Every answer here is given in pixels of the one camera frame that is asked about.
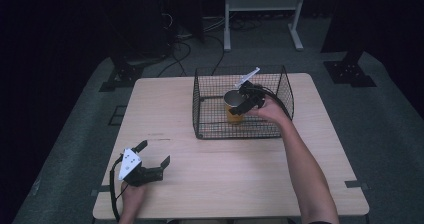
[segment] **cup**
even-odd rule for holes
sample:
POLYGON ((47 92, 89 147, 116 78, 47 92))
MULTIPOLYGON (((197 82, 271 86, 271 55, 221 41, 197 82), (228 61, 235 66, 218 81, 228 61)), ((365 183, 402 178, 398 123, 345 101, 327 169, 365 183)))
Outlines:
POLYGON ((243 115, 233 115, 230 112, 232 107, 237 107, 245 101, 245 98, 238 93, 237 90, 231 90, 225 93, 225 113, 227 114, 227 121, 231 124, 239 124, 243 121, 243 115))

